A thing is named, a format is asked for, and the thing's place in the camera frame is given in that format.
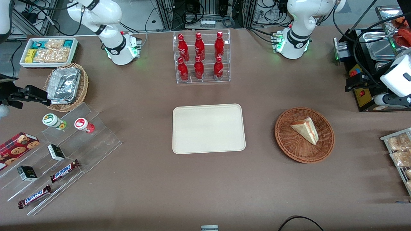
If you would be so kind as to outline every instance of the brown table surface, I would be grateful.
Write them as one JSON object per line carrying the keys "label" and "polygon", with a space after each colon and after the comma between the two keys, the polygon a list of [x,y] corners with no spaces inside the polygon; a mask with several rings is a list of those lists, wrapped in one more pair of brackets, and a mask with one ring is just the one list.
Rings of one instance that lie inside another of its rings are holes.
{"label": "brown table surface", "polygon": [[[77,37],[77,63],[90,79],[85,101],[124,143],[36,216],[2,198],[0,229],[272,231],[303,215],[325,230],[410,230],[411,204],[394,203],[409,197],[379,138],[411,127],[411,114],[359,113],[344,92],[344,66],[332,62],[333,37],[340,37],[334,27],[318,27],[303,57],[288,60],[249,31],[231,30],[232,81],[198,86],[175,82],[172,32],[150,34],[141,58],[126,66],[107,58],[98,37]],[[49,73],[21,68],[17,84],[42,87]],[[175,107],[231,103],[242,107],[244,151],[173,153]],[[335,148],[325,161],[297,163],[275,142],[277,117],[295,106],[333,126]],[[0,142],[37,134],[49,112],[32,102],[11,108]],[[304,220],[283,230],[304,227],[317,230]]]}

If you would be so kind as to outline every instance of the small jar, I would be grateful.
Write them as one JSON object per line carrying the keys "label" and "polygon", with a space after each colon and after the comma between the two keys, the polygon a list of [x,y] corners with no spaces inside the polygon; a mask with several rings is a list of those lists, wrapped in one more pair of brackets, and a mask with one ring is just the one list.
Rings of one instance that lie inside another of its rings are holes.
{"label": "small jar", "polygon": [[67,126],[66,121],[60,119],[53,113],[49,113],[43,117],[43,124],[49,127],[54,127],[57,130],[63,130]]}
{"label": "small jar", "polygon": [[92,133],[95,129],[94,124],[88,122],[85,118],[78,118],[74,122],[74,126],[81,131],[85,131],[87,133]]}

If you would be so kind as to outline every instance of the bread slice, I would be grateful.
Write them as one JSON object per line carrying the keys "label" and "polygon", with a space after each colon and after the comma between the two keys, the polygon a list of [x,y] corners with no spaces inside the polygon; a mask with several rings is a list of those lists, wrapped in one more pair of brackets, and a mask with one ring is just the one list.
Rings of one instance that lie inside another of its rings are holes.
{"label": "bread slice", "polygon": [[298,120],[291,123],[291,127],[310,143],[314,145],[317,144],[318,133],[312,119],[309,116],[307,116],[305,120]]}

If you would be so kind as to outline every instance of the snack box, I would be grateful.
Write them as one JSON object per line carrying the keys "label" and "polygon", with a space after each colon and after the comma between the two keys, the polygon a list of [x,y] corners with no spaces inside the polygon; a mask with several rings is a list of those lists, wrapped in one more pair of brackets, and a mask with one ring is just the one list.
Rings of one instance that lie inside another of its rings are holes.
{"label": "snack box", "polygon": [[[25,62],[25,58],[27,56],[27,52],[29,52],[30,49],[32,49],[32,46],[36,42],[41,42],[49,39],[64,39],[64,40],[72,40],[72,46],[70,48],[70,53],[69,57],[67,59],[67,62],[55,62],[55,63],[35,63],[35,62]],[[44,37],[44,38],[32,38],[27,41],[26,47],[24,48],[23,55],[21,56],[20,59],[20,65],[22,67],[25,67],[27,69],[45,69],[45,68],[55,68],[55,67],[60,67],[63,65],[67,65],[73,62],[76,54],[76,49],[77,49],[78,41],[73,38],[73,37]]]}
{"label": "snack box", "polygon": [[39,144],[37,137],[20,132],[0,145],[0,171]]}

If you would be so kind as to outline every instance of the wicker basket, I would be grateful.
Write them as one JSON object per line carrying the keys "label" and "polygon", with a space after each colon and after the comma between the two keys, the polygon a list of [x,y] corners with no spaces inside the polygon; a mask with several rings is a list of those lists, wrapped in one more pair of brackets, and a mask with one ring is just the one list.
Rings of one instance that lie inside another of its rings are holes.
{"label": "wicker basket", "polygon": [[[318,132],[316,145],[308,142],[290,127],[292,122],[311,117]],[[280,148],[292,159],[301,163],[317,163],[330,155],[334,148],[334,131],[327,119],[317,111],[295,107],[283,112],[275,123],[275,139]]]}
{"label": "wicker basket", "polygon": [[[81,67],[80,65],[78,65],[76,63],[70,63],[68,65],[61,66],[61,67],[58,67],[58,69],[69,68],[69,67],[75,67],[75,68],[80,69],[80,71],[81,71],[79,89],[77,90],[77,95],[76,95],[77,99],[72,104],[52,104],[52,105],[47,107],[51,110],[59,111],[59,112],[68,112],[68,111],[71,111],[71,110],[75,109],[85,99],[85,95],[87,94],[87,87],[88,87],[87,73],[84,71],[83,67]],[[52,73],[53,72],[51,72],[50,75],[48,75],[48,78],[46,80],[46,84],[43,87],[44,90],[46,90],[47,87],[48,87],[48,82],[50,81],[50,77],[51,77]]]}

